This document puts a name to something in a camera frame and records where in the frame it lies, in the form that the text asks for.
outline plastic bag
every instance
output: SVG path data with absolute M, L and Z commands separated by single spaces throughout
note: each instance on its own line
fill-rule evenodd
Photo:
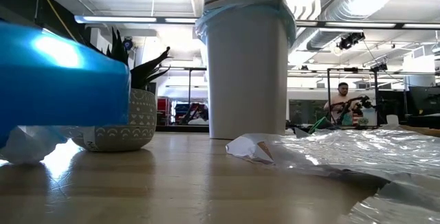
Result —
M 13 164 L 36 164 L 79 134 L 77 128 L 61 126 L 17 126 L 10 131 L 5 146 L 0 149 L 0 159 Z
M 296 39 L 296 24 L 294 15 L 289 7 L 287 7 L 285 0 L 240 1 L 220 8 L 207 10 L 203 13 L 202 17 L 195 22 L 196 35 L 203 43 L 206 43 L 206 30 L 211 25 L 215 25 L 212 22 L 212 18 L 223 12 L 231 12 L 237 9 L 245 11 L 257 9 L 262 10 L 263 12 L 274 13 L 282 21 L 285 27 L 287 40 L 289 41 L 289 48 L 292 49 Z

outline wooden table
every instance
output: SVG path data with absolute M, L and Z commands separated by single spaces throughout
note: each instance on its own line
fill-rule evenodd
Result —
M 227 155 L 228 141 L 158 133 L 144 150 L 72 142 L 39 166 L 0 167 L 0 223 L 335 223 L 374 191 Z

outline plant pot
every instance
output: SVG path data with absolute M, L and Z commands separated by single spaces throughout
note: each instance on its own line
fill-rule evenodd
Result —
M 127 125 L 85 128 L 83 136 L 74 138 L 73 141 L 78 146 L 93 152 L 138 150 L 153 138 L 156 118 L 155 95 L 148 91 L 132 89 Z

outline shirtless man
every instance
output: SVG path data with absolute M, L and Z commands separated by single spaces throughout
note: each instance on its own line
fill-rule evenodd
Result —
M 336 104 L 336 103 L 340 103 L 340 102 L 347 102 L 350 100 L 350 98 L 347 96 L 347 94 L 349 93 L 349 85 L 347 83 L 345 83 L 345 82 L 339 83 L 338 92 L 339 92 L 338 95 L 331 97 L 330 101 L 332 104 Z M 338 112 L 341 112 L 342 108 L 343 107 L 341 104 L 337 104 L 331 108 L 331 115 L 333 116 L 334 120 L 338 120 L 338 118 L 340 116 L 340 113 L 338 113 Z M 324 110 L 325 111 L 329 110 L 329 102 L 328 101 L 324 105 Z

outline blue object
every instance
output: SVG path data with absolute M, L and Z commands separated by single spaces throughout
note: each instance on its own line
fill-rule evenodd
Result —
M 41 30 L 0 23 L 0 137 L 17 125 L 128 122 L 129 68 Z

